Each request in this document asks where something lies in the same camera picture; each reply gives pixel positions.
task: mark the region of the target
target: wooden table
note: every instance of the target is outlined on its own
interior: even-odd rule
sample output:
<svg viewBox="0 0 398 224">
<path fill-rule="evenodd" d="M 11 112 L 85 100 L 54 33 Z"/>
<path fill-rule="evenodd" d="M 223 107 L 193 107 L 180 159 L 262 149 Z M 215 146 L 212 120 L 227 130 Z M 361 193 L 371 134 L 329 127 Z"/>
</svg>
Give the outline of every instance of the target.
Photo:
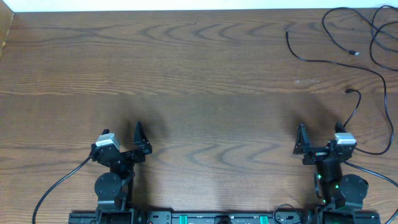
<svg viewBox="0 0 398 224">
<path fill-rule="evenodd" d="M 0 222 L 29 223 L 39 198 L 80 164 L 103 128 L 132 146 L 136 121 L 154 153 L 135 167 L 134 201 L 174 210 L 261 210 L 319 202 L 314 166 L 292 155 L 297 125 L 314 144 L 363 102 L 348 130 L 363 149 L 387 145 L 381 79 L 372 73 L 297 60 L 297 54 L 381 72 L 398 126 L 398 75 L 371 63 L 369 26 L 350 12 L 325 9 L 18 13 L 0 61 Z M 372 10 L 361 10 L 371 17 Z M 397 15 L 380 15 L 380 21 Z M 397 54 L 375 47 L 381 63 Z M 398 180 L 396 141 L 383 156 L 350 160 Z M 38 223 L 66 223 L 72 210 L 94 210 L 89 162 L 46 198 Z M 388 182 L 343 165 L 369 184 L 364 209 L 386 221 L 398 204 Z"/>
</svg>

